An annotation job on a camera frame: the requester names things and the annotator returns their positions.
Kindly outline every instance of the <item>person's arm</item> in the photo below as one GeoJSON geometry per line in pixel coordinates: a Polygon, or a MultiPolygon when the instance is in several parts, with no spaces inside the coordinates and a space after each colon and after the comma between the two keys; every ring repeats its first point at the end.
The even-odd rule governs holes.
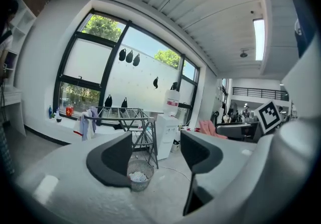
{"type": "Polygon", "coordinates": [[[5,74],[4,63],[5,63],[7,55],[8,55],[8,50],[3,50],[1,58],[0,58],[0,77],[3,77],[5,74]]]}

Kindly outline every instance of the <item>balcony railing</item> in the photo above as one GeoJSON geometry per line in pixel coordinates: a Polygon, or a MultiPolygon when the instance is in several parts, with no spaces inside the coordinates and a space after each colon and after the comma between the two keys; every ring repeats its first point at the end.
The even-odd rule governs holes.
{"type": "Polygon", "coordinates": [[[286,91],[280,90],[234,87],[233,95],[253,96],[281,101],[289,101],[288,93],[286,91]]]}

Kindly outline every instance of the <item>green foliage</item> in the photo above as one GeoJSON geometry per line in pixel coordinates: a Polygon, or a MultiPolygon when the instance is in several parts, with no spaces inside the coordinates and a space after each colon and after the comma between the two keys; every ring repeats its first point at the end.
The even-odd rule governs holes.
{"type": "Polygon", "coordinates": [[[82,32],[116,42],[121,35],[121,29],[117,27],[117,24],[117,21],[100,15],[93,15],[82,32]]]}
{"type": "Polygon", "coordinates": [[[166,51],[158,50],[158,52],[154,55],[154,58],[173,67],[174,69],[179,68],[181,60],[181,57],[170,49],[166,51]]]}

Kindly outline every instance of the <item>blue sky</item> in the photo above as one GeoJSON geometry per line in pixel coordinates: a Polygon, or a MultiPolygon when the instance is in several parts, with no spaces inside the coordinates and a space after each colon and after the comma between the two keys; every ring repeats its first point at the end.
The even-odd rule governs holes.
{"type": "MultiPolygon", "coordinates": [[[[123,30],[125,25],[118,23],[118,27],[123,30]]],[[[122,43],[133,47],[151,57],[154,57],[158,50],[165,51],[168,49],[168,47],[158,42],[154,38],[151,38],[150,36],[134,28],[128,29],[122,43]]],[[[195,68],[187,62],[184,68],[184,75],[190,79],[193,79],[194,70],[195,68]]]]}

